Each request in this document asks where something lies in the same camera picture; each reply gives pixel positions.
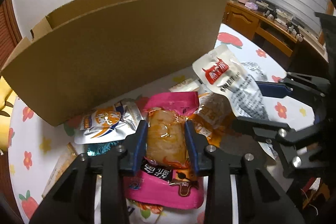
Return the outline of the wooden cabinet desk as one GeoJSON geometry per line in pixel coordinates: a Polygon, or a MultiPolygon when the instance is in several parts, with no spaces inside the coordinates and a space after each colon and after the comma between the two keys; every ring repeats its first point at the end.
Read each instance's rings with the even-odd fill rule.
{"type": "Polygon", "coordinates": [[[302,32],[301,38],[296,38],[275,20],[265,18],[261,12],[247,9],[239,2],[227,2],[223,23],[261,46],[286,68],[309,60],[328,64],[320,44],[308,42],[302,32]]]}

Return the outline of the wooden slatted wardrobe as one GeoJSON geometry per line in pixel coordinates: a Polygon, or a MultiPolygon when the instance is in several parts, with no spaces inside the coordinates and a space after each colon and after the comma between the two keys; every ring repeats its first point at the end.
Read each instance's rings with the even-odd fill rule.
{"type": "Polygon", "coordinates": [[[5,64],[9,55],[21,41],[12,0],[4,0],[0,5],[0,66],[5,64]]]}

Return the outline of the orange clear snack packet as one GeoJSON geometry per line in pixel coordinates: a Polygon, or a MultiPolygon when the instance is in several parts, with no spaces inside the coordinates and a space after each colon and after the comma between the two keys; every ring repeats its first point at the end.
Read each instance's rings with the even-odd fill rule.
{"type": "Polygon", "coordinates": [[[231,129],[235,118],[228,99],[210,92],[199,95],[199,107],[189,116],[195,131],[204,135],[208,143],[216,147],[220,147],[224,136],[235,134],[231,129]]]}

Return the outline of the pink chicken snack packet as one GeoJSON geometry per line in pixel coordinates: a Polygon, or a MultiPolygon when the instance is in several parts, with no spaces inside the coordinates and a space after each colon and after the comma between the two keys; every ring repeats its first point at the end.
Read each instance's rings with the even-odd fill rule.
{"type": "Polygon", "coordinates": [[[189,210],[204,201],[202,178],[191,165],[185,124],[199,107],[197,92],[167,92],[151,96],[147,115],[146,152],[133,177],[125,177],[125,196],[136,202],[189,210]]]}

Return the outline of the yellow pikachu plush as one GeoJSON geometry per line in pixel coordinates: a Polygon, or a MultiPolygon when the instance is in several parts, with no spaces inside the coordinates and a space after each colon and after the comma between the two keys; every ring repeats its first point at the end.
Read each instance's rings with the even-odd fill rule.
{"type": "Polygon", "coordinates": [[[16,93],[1,76],[1,155],[11,146],[14,130],[10,127],[11,115],[16,100],[16,93]]]}

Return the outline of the silver red snack packet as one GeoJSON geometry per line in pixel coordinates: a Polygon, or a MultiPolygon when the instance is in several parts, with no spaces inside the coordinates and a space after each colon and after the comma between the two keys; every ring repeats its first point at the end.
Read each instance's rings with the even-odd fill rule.
{"type": "Polygon", "coordinates": [[[193,70],[210,91],[228,99],[236,117],[268,120],[263,95],[255,79],[226,45],[197,59],[193,70]]]}

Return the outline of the brown cardboard box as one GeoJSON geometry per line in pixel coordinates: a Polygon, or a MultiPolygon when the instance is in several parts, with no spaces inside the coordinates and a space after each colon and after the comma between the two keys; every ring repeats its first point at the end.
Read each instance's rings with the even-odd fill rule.
{"type": "Polygon", "coordinates": [[[52,126],[190,66],[213,49],[227,0],[74,0],[22,39],[1,74],[52,126]]]}

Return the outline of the silver orange snack packet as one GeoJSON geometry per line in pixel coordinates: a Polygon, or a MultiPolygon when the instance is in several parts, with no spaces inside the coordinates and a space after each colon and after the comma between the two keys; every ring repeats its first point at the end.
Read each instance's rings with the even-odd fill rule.
{"type": "Polygon", "coordinates": [[[97,108],[85,115],[75,130],[76,144],[122,141],[136,132],[143,120],[132,99],[123,99],[112,106],[97,108]]]}

